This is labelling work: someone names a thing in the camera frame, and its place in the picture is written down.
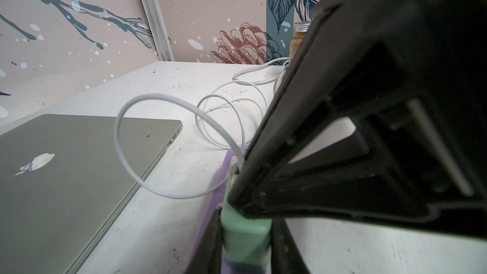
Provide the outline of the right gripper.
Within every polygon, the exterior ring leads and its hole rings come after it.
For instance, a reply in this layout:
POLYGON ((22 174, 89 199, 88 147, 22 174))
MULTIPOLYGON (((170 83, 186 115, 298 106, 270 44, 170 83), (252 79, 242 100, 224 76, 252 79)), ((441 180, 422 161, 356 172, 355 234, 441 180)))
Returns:
POLYGON ((486 0, 320 0, 228 200, 486 237, 486 0))

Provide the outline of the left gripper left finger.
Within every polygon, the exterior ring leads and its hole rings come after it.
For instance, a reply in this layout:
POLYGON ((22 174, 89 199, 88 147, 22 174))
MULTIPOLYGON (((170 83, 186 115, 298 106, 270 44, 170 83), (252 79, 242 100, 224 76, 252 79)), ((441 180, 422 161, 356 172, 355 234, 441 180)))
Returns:
POLYGON ((208 222, 204 234, 196 247, 193 258, 185 273, 221 273, 223 233, 220 221, 221 208, 216 208, 208 222))

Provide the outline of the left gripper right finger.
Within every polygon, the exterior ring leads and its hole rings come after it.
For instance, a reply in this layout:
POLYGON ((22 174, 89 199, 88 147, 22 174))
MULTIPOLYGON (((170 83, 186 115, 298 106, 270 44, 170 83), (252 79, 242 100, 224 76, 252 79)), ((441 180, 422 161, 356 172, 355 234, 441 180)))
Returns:
POLYGON ((309 274, 284 219, 274 219, 271 231, 271 273, 309 274))

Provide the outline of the green charger plug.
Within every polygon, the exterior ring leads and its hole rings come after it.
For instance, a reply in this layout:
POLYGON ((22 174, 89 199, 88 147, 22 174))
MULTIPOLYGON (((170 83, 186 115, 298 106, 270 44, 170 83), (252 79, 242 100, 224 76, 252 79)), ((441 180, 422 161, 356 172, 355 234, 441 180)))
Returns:
POLYGON ((238 165, 228 171, 220 222, 223 233, 223 261, 235 273, 265 273, 270 262, 270 219, 248 219, 228 202, 238 178, 238 165))

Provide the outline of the silver laptop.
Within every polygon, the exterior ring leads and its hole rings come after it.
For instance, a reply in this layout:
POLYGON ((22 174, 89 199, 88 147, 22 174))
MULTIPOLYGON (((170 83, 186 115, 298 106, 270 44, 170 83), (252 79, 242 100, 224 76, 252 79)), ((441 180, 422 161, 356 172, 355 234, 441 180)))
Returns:
POLYGON ((45 114, 1 135, 1 272, 76 273, 138 190, 112 117, 45 114))

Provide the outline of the brown jar silver lid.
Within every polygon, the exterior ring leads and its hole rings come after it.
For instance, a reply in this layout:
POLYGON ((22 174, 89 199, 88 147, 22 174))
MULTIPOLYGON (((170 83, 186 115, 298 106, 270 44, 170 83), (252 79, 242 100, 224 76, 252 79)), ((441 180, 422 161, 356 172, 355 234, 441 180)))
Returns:
POLYGON ((293 39, 290 42, 289 65, 303 42, 311 22, 296 22, 293 26, 293 39))

